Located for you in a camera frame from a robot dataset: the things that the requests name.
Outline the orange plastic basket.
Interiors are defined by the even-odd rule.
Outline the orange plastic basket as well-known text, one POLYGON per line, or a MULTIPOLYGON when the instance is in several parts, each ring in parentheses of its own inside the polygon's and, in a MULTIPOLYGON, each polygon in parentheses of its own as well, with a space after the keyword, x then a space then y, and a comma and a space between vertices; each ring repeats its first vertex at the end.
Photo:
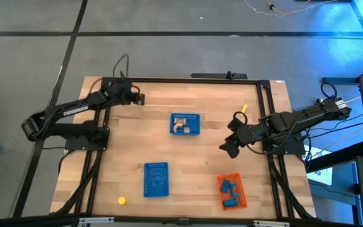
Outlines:
POLYGON ((216 179, 217 179, 217 189, 218 189, 218 193, 219 193, 219 198, 220 198, 220 201, 221 201, 222 209, 224 211, 233 210, 233 209, 243 209, 243 208, 247 207, 246 194, 245 194, 245 191, 244 191, 244 188, 243 188, 241 175, 239 173, 228 173, 228 174, 218 175, 216 177, 216 179), (239 205, 237 207, 227 207, 227 208, 225 208, 223 206, 223 201, 234 199, 234 198, 232 198, 230 190, 229 190, 228 193, 221 192, 221 184, 222 184, 222 181, 224 179, 228 179, 230 181, 230 184, 231 183, 236 183, 237 186, 238 186, 239 197, 236 198, 236 199, 238 200, 239 205))

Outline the black aluminium table frame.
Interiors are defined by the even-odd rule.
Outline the black aluminium table frame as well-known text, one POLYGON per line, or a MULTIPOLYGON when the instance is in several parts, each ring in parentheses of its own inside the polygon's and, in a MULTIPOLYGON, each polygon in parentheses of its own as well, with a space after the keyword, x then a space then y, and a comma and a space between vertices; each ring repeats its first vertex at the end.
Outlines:
POLYGON ((110 130, 100 170, 87 186, 77 211, 94 216, 147 218, 296 218, 297 211, 270 174, 271 159, 261 145, 232 159, 219 146, 228 122, 247 104, 248 122, 291 109, 283 81, 135 78, 144 106, 113 107, 100 122, 110 130), (198 136, 170 134, 170 115, 200 115, 198 136), (167 162, 169 196, 144 197, 144 164, 167 162), (218 175, 239 173, 247 207, 224 211, 218 175), (118 198, 126 198, 120 205, 118 198))

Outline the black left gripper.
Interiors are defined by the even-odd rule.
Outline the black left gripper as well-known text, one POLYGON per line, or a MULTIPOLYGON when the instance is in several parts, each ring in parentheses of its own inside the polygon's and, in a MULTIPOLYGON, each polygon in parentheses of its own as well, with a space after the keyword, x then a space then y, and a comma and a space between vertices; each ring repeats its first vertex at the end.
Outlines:
POLYGON ((137 94, 136 92, 132 92, 131 89, 118 91, 114 88, 114 82, 112 83, 109 89, 109 98, 110 98, 109 104, 111 106, 130 105, 131 103, 137 104, 139 106, 145 105, 144 100, 137 101, 137 99, 145 99, 145 94, 143 93, 137 94))

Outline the black metal floor beam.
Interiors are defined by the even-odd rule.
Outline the black metal floor beam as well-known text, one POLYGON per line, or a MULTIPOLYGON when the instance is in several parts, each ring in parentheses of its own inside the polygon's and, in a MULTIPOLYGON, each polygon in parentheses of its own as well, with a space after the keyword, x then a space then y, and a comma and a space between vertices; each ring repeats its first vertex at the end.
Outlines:
POLYGON ((324 78, 322 78, 322 83, 330 83, 330 84, 337 84, 337 85, 353 85, 353 84, 359 84, 359 79, 358 78, 324 77, 324 78))

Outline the black overhead rig bar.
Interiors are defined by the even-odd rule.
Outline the black overhead rig bar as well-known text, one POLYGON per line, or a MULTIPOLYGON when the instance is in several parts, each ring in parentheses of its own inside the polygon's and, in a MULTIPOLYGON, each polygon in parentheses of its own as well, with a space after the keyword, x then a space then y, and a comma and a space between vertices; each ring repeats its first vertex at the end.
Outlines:
POLYGON ((321 221, 319 219, 280 218, 265 219, 211 219, 211 218, 147 218, 131 216, 92 216, 88 213, 49 214, 0 219, 0 227, 64 227, 75 224, 96 223, 160 223, 190 226, 193 224, 230 224, 248 227, 363 227, 355 224, 343 224, 321 221))

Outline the black bar behind table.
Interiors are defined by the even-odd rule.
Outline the black bar behind table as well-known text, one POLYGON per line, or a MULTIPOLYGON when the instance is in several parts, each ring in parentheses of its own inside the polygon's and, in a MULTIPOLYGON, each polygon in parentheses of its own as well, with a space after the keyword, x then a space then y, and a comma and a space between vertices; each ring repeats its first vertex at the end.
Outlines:
POLYGON ((196 79, 248 79, 246 74, 232 73, 231 71, 226 73, 192 73, 190 76, 196 79))

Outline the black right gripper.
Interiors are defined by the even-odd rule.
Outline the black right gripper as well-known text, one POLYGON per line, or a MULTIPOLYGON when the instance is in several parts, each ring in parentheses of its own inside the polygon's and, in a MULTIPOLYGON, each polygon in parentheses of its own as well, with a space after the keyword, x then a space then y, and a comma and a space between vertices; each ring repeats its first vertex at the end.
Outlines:
POLYGON ((265 138, 265 131, 260 124, 248 125, 236 123, 231 127, 234 134, 225 138, 224 144, 219 148, 228 152, 228 155, 234 159, 239 155, 239 147, 248 144, 254 144, 265 138))

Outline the white paper sheet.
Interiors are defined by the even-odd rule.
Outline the white paper sheet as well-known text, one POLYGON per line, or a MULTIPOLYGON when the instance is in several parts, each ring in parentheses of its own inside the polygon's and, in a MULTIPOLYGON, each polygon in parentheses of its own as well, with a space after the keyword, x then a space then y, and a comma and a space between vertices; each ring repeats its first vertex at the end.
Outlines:
MULTIPOLYGON (((331 151, 325 151, 320 148, 311 148, 311 156, 312 160, 315 158, 319 158, 323 155, 330 154, 331 151)), ((332 178, 333 178, 333 168, 325 168, 322 170, 318 170, 315 172, 311 172, 307 174, 308 180, 312 180, 318 183, 322 183, 325 185, 331 185, 332 184, 332 178)))

